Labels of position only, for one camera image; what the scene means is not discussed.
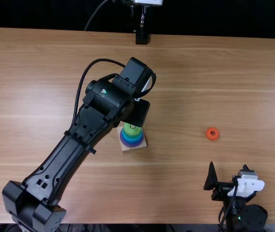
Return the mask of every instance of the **small black stand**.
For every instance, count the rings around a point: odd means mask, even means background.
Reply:
[[[147,45],[151,40],[151,35],[144,28],[138,28],[136,31],[136,44]]]

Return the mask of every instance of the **black cable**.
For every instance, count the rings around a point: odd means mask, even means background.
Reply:
[[[90,18],[88,19],[88,22],[84,28],[84,31],[87,31],[87,28],[92,20],[92,18],[95,16],[95,14],[98,12],[98,10],[106,3],[108,2],[108,0],[104,0],[103,2],[100,3],[100,5],[98,5],[98,7],[95,9],[95,11],[92,13],[92,15],[90,16]]]
[[[221,210],[220,210],[220,212],[218,214],[218,222],[219,222],[219,224],[217,224],[218,227],[220,227],[220,218],[221,218],[221,215],[223,214],[223,211],[224,211],[224,207],[221,208]],[[222,232],[226,232],[226,229],[221,228],[221,231]]]
[[[224,207],[221,208],[221,210],[220,210],[220,212],[218,214],[218,222],[219,222],[219,224],[220,224],[220,218],[221,218],[221,215],[222,215],[223,211],[224,211]]]
[[[13,227],[15,227],[15,226],[18,226],[18,224],[15,224],[15,225],[13,225],[13,226],[11,226],[10,228],[8,228],[7,230],[6,230],[6,232],[9,232]]]
[[[222,228],[223,228],[223,224],[224,224],[224,222],[225,222],[225,220],[226,220],[226,217],[227,217],[227,214],[228,214],[228,212],[229,212],[229,210],[230,210],[230,208],[231,208],[231,205],[232,205],[232,203],[233,203],[233,201],[234,201],[234,198],[235,198],[235,196],[236,196],[236,192],[238,191],[238,181],[236,180],[235,181],[235,185],[234,185],[234,192],[233,192],[233,196],[232,196],[232,199],[231,199],[231,201],[230,201],[230,204],[229,204],[229,206],[228,206],[228,208],[227,208],[227,210],[226,210],[226,212],[225,212],[225,214],[224,214],[224,216],[223,216],[223,219],[221,220],[221,222],[220,222],[220,225],[219,225],[219,228],[218,228],[218,231],[217,232],[220,232],[221,230],[222,230]]]
[[[172,232],[175,232],[175,230],[174,230],[174,228],[172,227],[172,225],[171,225],[171,224],[168,224],[168,226],[170,226],[170,228],[171,228]]]
[[[84,232],[89,232],[89,230],[88,230],[88,224],[84,224],[84,227],[85,227],[85,231]]]
[[[226,230],[225,228],[221,228],[221,231],[222,231],[222,232],[227,232],[227,230]]]
[[[89,69],[96,63],[100,62],[100,61],[105,61],[105,62],[110,62],[110,63],[114,63],[114,64],[117,64],[121,67],[125,67],[125,65],[117,62],[117,61],[114,61],[112,59],[105,59],[105,58],[101,58],[101,59],[96,59],[94,60],[93,62],[91,62],[88,67],[85,69],[84,73],[82,74],[81,78],[80,78],[80,81],[79,81],[79,84],[78,84],[78,88],[77,88],[77,93],[76,93],[76,98],[75,98],[75,105],[74,105],[74,112],[73,112],[73,119],[72,119],[72,123],[74,122],[75,118],[76,118],[76,115],[77,115],[77,110],[78,110],[78,101],[79,101],[79,96],[80,96],[80,92],[81,92],[81,88],[82,88],[82,85],[83,85],[83,82],[84,82],[84,79],[85,79],[85,76],[87,74],[87,72],[89,71]]]

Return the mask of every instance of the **wooden base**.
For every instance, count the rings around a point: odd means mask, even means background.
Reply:
[[[123,144],[120,140],[120,132],[122,131],[122,128],[123,127],[117,127],[117,135],[118,135],[118,138],[119,138],[119,142],[120,142],[120,146],[122,148],[122,151],[136,150],[136,149],[139,149],[139,148],[147,147],[144,132],[143,132],[143,141],[140,145],[138,145],[136,147],[128,147],[125,144]]]

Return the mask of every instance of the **white camera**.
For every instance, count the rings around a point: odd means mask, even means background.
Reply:
[[[162,6],[163,0],[133,0],[135,4],[149,5],[149,6]]]

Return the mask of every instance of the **green ring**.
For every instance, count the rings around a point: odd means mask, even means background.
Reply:
[[[141,127],[136,127],[136,126],[132,125],[132,127],[134,127],[134,128],[131,128],[130,126],[131,125],[129,123],[124,124],[123,130],[126,135],[131,137],[131,136],[137,136],[141,133],[141,131],[142,131]]]

